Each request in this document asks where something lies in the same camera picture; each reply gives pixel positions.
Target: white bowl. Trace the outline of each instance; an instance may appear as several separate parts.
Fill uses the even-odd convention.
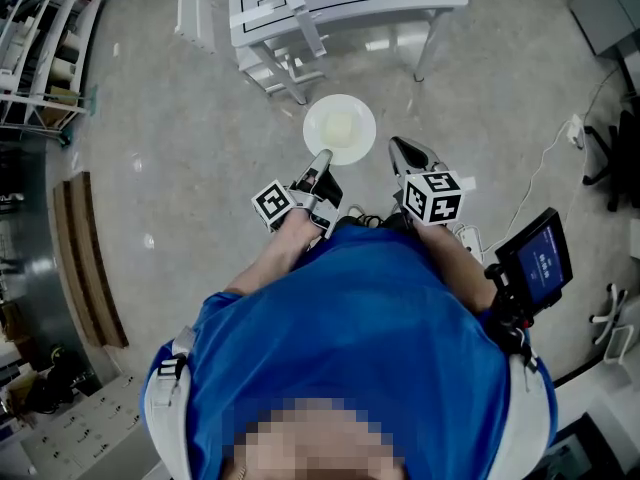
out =
[[[360,160],[373,146],[376,120],[358,98],[332,94],[309,109],[302,132],[313,155],[330,149],[332,165],[348,165]]]

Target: black and white marker cube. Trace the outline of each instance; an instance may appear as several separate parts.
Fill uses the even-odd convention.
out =
[[[425,226],[458,220],[463,185],[455,171],[407,174],[402,206]]]
[[[251,203],[258,215],[270,231],[275,231],[274,223],[296,206],[289,192],[278,180],[273,180],[257,195],[251,199]]]

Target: shoulder strap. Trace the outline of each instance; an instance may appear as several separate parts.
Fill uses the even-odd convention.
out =
[[[144,394],[144,412],[158,455],[174,480],[192,480],[187,448],[187,403],[191,371],[187,357],[195,335],[185,327],[173,340],[173,357],[162,361],[149,379]]]
[[[544,379],[525,367],[521,356],[509,356],[510,396],[502,439],[489,480],[524,478],[544,454],[551,432],[551,413]]]

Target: office chair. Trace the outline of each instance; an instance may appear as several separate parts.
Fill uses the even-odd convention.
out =
[[[607,209],[610,212],[618,210],[620,194],[628,193],[631,204],[640,208],[640,179],[637,179],[636,163],[640,159],[640,127],[638,120],[626,110],[620,114],[618,128],[609,126],[611,147],[602,140],[600,134],[592,126],[585,126],[584,132],[593,135],[600,149],[606,155],[607,165],[593,178],[582,178],[584,185],[595,185],[606,176],[611,175],[611,187]]]

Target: white cable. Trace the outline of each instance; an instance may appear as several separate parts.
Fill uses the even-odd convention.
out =
[[[565,216],[564,219],[564,229],[567,228],[567,223],[569,222],[569,215],[571,215],[571,209],[573,208],[573,204],[576,200],[576,197],[578,195],[578,192],[580,190],[580,186],[582,185],[582,179],[584,178],[585,172],[586,172],[586,168],[587,168],[587,160],[588,160],[588,156],[589,156],[589,146],[587,144],[587,140],[586,140],[586,135],[584,133],[584,126],[586,125],[586,121],[587,118],[589,117],[589,114],[591,113],[591,109],[593,108],[596,100],[598,99],[598,95],[600,94],[600,91],[602,90],[602,88],[607,84],[607,82],[609,81],[609,79],[613,76],[613,74],[618,71],[619,67],[616,67],[613,71],[611,71],[606,77],[605,79],[602,81],[602,83],[600,84],[596,84],[593,89],[597,88],[596,93],[594,94],[593,98],[591,99],[591,102],[589,103],[589,108],[587,109],[587,111],[583,114],[583,119],[582,119],[582,128],[580,129],[580,132],[582,133],[582,144],[584,145],[584,161],[582,163],[582,175],[580,176],[580,179],[578,180],[578,183],[576,185],[576,188],[573,191],[573,195],[571,197],[571,202],[569,203],[569,208],[567,209],[567,215]],[[477,237],[478,237],[478,242],[480,244],[480,252],[482,254],[482,261],[484,262],[484,255],[489,252],[491,249],[493,249],[496,245],[504,242],[508,237],[509,237],[509,233],[511,233],[511,228],[513,228],[513,225],[516,221],[516,219],[518,218],[518,215],[520,214],[520,210],[522,210],[522,207],[524,206],[524,203],[527,201],[527,198],[529,197],[529,195],[531,194],[531,190],[533,189],[533,179],[536,177],[536,175],[542,170],[542,167],[544,166],[544,155],[550,151],[551,149],[553,149],[553,147],[558,143],[558,139],[560,138],[560,135],[562,134],[563,130],[565,129],[565,127],[567,126],[567,124],[570,124],[572,121],[565,121],[564,123],[562,123],[562,126],[560,126],[560,129],[558,130],[558,133],[556,135],[556,138],[554,139],[553,143],[547,147],[543,152],[542,152],[542,157],[540,158],[540,165],[538,166],[538,168],[536,169],[536,171],[533,173],[533,175],[531,176],[531,178],[529,178],[529,188],[527,189],[527,193],[525,194],[524,198],[522,199],[522,201],[520,202],[520,204],[518,205],[518,209],[516,210],[515,215],[513,216],[513,218],[511,219],[511,222],[509,223],[509,227],[507,228],[507,232],[504,235],[503,238],[501,238],[500,240],[498,240],[497,242],[491,244],[489,247],[487,247],[486,249],[482,249],[482,242],[480,241],[480,230],[476,227],[476,226],[470,226],[470,225],[466,225],[463,223],[458,223],[454,226],[453,228],[453,234],[458,238],[458,240],[462,241],[460,239],[460,233],[462,233],[465,229],[469,228],[469,229],[474,229]]]
[[[582,144],[584,145],[584,162],[582,162],[582,176],[580,176],[578,183],[576,183],[576,188],[573,190],[573,196],[571,197],[569,208],[567,208],[567,215],[565,216],[564,224],[562,225],[562,227],[565,230],[567,229],[567,222],[569,222],[569,215],[571,215],[571,209],[573,208],[573,203],[575,202],[576,197],[578,196],[578,192],[580,191],[580,187],[582,186],[582,180],[587,170],[587,159],[589,158],[589,145],[587,144],[587,137],[586,137],[586,134],[584,133],[584,126],[582,127],[581,132],[582,132]]]
[[[550,146],[548,146],[542,152],[542,157],[540,158],[540,165],[538,166],[536,171],[531,175],[531,178],[529,178],[529,188],[527,189],[527,193],[522,198],[522,201],[520,201],[520,204],[518,205],[518,209],[516,210],[516,213],[512,217],[511,222],[509,223],[509,227],[507,228],[507,232],[505,233],[504,237],[501,238],[500,240],[498,240],[497,242],[494,242],[493,244],[491,244],[486,249],[484,249],[482,251],[482,254],[486,254],[491,249],[493,249],[496,245],[501,244],[502,242],[504,242],[509,237],[509,233],[511,233],[511,228],[513,228],[513,225],[516,222],[516,219],[518,218],[518,215],[520,215],[520,210],[522,210],[522,207],[524,206],[524,203],[527,201],[527,199],[531,195],[531,190],[533,189],[533,179],[542,170],[542,167],[544,167],[544,155],[546,155],[548,151],[551,151],[555,147],[555,145],[558,143],[558,139],[560,138],[560,135],[562,134],[563,130],[566,128],[566,126],[568,124],[571,124],[571,121],[565,121],[564,123],[562,123],[562,126],[560,127],[560,129],[558,130],[558,133],[556,134],[556,138],[553,140],[553,143]]]

